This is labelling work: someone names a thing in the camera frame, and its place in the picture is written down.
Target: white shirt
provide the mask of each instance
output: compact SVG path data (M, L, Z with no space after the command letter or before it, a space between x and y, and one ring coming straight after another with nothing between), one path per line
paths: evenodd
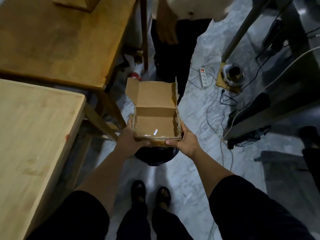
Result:
M233 0L167 0L179 20L214 19L223 20ZM157 18L158 0L153 0L152 17Z

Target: black trash bin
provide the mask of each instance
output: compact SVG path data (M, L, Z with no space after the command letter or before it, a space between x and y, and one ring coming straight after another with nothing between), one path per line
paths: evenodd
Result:
M135 156L149 166L159 166L173 159L178 152L174 147L142 147Z

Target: power outlet socket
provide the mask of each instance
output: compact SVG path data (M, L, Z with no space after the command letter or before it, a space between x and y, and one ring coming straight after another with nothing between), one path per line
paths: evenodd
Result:
M204 67L199 68L199 74L202 88L209 87L209 81L207 79L206 69Z

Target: open cardboard box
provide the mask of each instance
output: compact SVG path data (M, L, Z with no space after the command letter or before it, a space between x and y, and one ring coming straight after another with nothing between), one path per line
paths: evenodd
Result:
M131 115L136 141L166 147L167 140L181 140L181 122L177 109L178 85L162 81L138 81L128 78L126 95L135 104Z

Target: brown wooden table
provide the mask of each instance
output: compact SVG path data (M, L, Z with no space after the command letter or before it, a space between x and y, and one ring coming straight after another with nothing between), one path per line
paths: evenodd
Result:
M0 79L0 239L23 240L41 220L84 116L117 140L83 94Z
M87 13L51 0L5 0L0 6L0 73L93 91L123 128L109 93L114 63L137 0L101 0ZM141 0L146 9L146 0ZM147 14L142 24L145 26ZM142 28L147 49L147 30ZM148 66L147 50L144 52Z

